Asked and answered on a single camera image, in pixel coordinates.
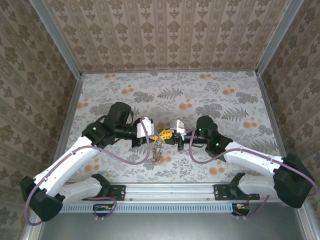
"table surface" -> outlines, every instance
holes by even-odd
[[[160,72],[85,74],[72,123],[69,148],[89,123],[106,115],[115,102],[129,104],[134,118],[153,119],[158,129],[170,120],[180,119],[188,128],[195,127],[200,116],[209,115],[219,132],[255,150],[278,155],[279,150],[266,106],[253,71],[239,72]],[[106,147],[129,161],[144,158],[147,146],[131,148],[131,141],[121,140]],[[204,148],[193,148],[196,159],[210,157]],[[114,183],[204,183],[230,182],[239,172],[255,172],[220,160],[199,165],[191,161],[188,147],[151,144],[151,154],[142,165],[128,165],[99,153],[79,168],[70,182],[87,179],[94,173]]]
[[[230,213],[60,213],[42,224],[39,240],[305,240],[298,211],[268,203],[246,220]]]

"wall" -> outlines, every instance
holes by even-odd
[[[320,186],[320,1],[304,1],[262,78],[287,152]],[[310,201],[320,222],[320,196]]]
[[[1,240],[22,234],[19,182],[52,162],[74,85],[29,1],[0,1]]]
[[[253,70],[289,0],[45,0],[83,72]]]

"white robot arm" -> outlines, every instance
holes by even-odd
[[[233,181],[233,189],[231,189],[234,194],[240,191],[247,195],[278,195],[289,206],[298,208],[312,187],[306,179],[281,166],[281,163],[285,163],[312,178],[297,157],[290,154],[287,157],[270,156],[244,147],[218,133],[218,126],[209,116],[200,117],[197,120],[196,130],[192,133],[186,131],[183,122],[177,119],[171,121],[169,129],[156,134],[157,129],[153,121],[147,117],[135,122],[132,119],[132,123],[127,124],[130,114],[133,116],[129,105],[116,102],[111,106],[108,115],[89,124],[82,132],[82,136],[50,167],[34,178],[26,176],[21,180],[20,186],[24,200],[42,221],[45,222],[55,217],[63,205],[88,197],[107,196],[111,184],[100,174],[94,174],[81,182],[65,183],[88,159],[92,159],[101,151],[128,163],[128,161],[103,150],[107,145],[117,142],[116,139],[131,140],[133,148],[161,138],[166,144],[177,144],[178,151],[183,149],[184,144],[190,143],[190,157],[199,164],[206,162],[198,162],[192,157],[192,144],[206,144],[205,151],[209,156],[218,158],[223,155],[221,160],[243,165],[263,175],[249,176],[241,173],[236,176]]]

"metal corner post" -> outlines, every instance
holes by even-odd
[[[259,84],[259,87],[260,87],[260,90],[261,90],[261,94],[262,94],[262,97],[263,97],[263,101],[264,101],[264,104],[265,104],[266,111],[267,111],[269,119],[270,119],[270,123],[271,123],[272,129],[273,129],[275,141],[276,141],[276,144],[278,145],[278,148],[279,148],[279,152],[280,152],[280,154],[282,156],[286,156],[287,152],[286,152],[284,143],[283,143],[282,138],[281,138],[281,134],[280,134],[280,131],[279,131],[279,128],[278,128],[278,125],[277,125],[277,121],[276,121],[274,112],[273,112],[272,107],[271,107],[271,103],[270,103],[270,100],[269,100],[269,97],[268,97],[267,90],[265,88],[265,84],[264,84],[260,74],[257,75],[257,81],[258,81],[258,84]]]
[[[314,212],[309,202],[305,202],[300,209],[297,210],[301,224],[308,240],[319,240],[320,233]]]
[[[52,37],[55,45],[59,49],[59,52],[63,56],[65,62],[68,64],[71,72],[73,73],[76,80],[81,78],[81,68],[79,67],[72,51],[69,49],[63,35],[59,31],[55,24],[46,4],[43,0],[30,0],[36,13],[39,15],[41,21],[43,22],[46,30]]]
[[[300,9],[304,0],[291,0],[282,15],[279,24],[277,25],[268,45],[266,46],[259,63],[256,66],[256,71],[258,74],[262,75],[265,71],[268,63],[276,52],[279,44],[284,38],[289,26],[294,20],[298,10]]]
[[[76,81],[73,94],[71,97],[70,105],[68,108],[68,111],[66,113],[66,117],[64,120],[63,128],[61,131],[61,135],[59,138],[58,145],[56,147],[56,151],[54,154],[53,162],[55,162],[58,158],[60,158],[65,152],[66,152],[66,147],[72,127],[72,123],[76,114],[76,109],[79,101],[79,97],[81,94],[82,86],[83,86],[84,80],[80,78],[79,80]]]

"patterned wallpaper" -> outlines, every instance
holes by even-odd
[[[81,136],[89,123],[108,113],[115,102],[132,107],[134,119],[153,119],[160,131],[170,120],[181,119],[187,128],[195,127],[203,115],[212,117],[219,132],[242,145],[264,153],[279,155],[266,106],[253,71],[159,72],[84,74],[82,93],[68,140],[68,147]],[[106,149],[137,162],[147,146],[131,148],[121,140]],[[192,148],[200,161],[210,157],[203,148]],[[151,144],[151,154],[141,165],[122,163],[105,153],[88,160],[71,177],[78,182],[100,173],[114,183],[212,183],[230,182],[236,173],[252,170],[220,160],[200,165],[191,161],[188,146]]]
[[[25,225],[22,177],[52,162],[75,79],[27,0],[0,1],[0,239]]]
[[[45,0],[86,73],[255,69],[289,0]]]
[[[320,185],[320,1],[305,0],[262,75],[287,152]],[[320,223],[320,195],[310,199]]]

